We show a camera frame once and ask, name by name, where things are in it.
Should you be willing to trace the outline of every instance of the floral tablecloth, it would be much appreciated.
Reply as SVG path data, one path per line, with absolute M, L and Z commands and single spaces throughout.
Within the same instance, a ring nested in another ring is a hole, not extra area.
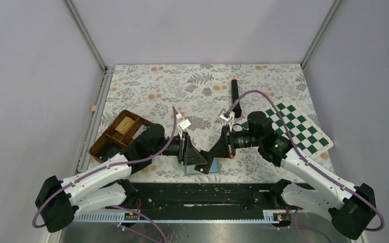
M 112 77 L 97 137 L 127 109 L 165 127 L 170 136 L 172 106 L 187 119 L 188 132 L 198 150 L 208 151 L 220 136 L 219 112 L 231 105 L 230 80 L 238 79 L 239 94 L 261 90 L 272 101 L 291 97 L 316 123 L 317 116 L 299 64 L 274 65 L 117 65 Z M 243 120 L 267 101 L 258 94 L 241 101 Z M 327 152 L 314 159 L 333 171 Z M 239 149 L 234 159 L 219 159 L 217 174 L 185 176 L 176 158 L 158 156 L 144 170 L 132 175 L 132 182 L 277 182 L 273 166 L 256 148 Z M 301 181 L 294 176 L 293 181 Z

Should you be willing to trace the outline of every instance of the green and white checkerboard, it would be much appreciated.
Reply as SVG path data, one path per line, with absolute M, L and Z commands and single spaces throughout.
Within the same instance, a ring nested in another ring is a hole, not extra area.
M 278 110 L 287 124 L 290 134 L 297 147 L 308 155 L 315 158 L 333 146 L 332 140 L 290 99 L 283 98 L 278 101 Z M 272 107 L 265 110 L 267 117 L 273 122 L 272 128 L 279 135 L 285 134 L 284 124 Z M 248 122 L 241 123 L 248 128 Z

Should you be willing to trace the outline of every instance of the yellow block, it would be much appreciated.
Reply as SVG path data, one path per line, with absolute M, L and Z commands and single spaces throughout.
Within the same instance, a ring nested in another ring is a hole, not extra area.
M 124 134 L 133 125 L 133 123 L 135 123 L 135 121 L 130 117 L 126 116 L 115 129 L 117 130 L 117 132 Z

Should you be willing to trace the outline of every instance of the gray floor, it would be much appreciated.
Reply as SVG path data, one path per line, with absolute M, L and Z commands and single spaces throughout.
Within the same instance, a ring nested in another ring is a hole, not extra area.
M 312 213 L 298 214 L 299 225 L 313 226 L 325 232 L 334 243 L 351 242 L 337 232 L 332 224 Z M 271 230 L 262 224 L 159 224 L 168 242 L 303 242 L 296 229 Z M 137 224 L 132 227 L 148 236 L 162 240 L 159 232 L 151 224 Z M 319 233 L 302 230 L 311 243 L 327 243 Z M 151 242 L 132 232 L 122 231 L 113 223 L 74 222 L 62 233 L 61 243 L 123 243 Z

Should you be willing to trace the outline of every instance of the wall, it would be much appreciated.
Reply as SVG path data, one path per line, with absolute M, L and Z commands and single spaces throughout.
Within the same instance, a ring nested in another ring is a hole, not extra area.
M 105 63 L 300 63 L 333 0 L 73 0 Z
M 368 242 L 389 242 L 389 1 L 344 1 L 305 75 L 338 174 L 372 186 L 385 216 Z
M 0 243 L 43 240 L 34 200 L 70 175 L 100 75 L 63 1 L 0 0 Z

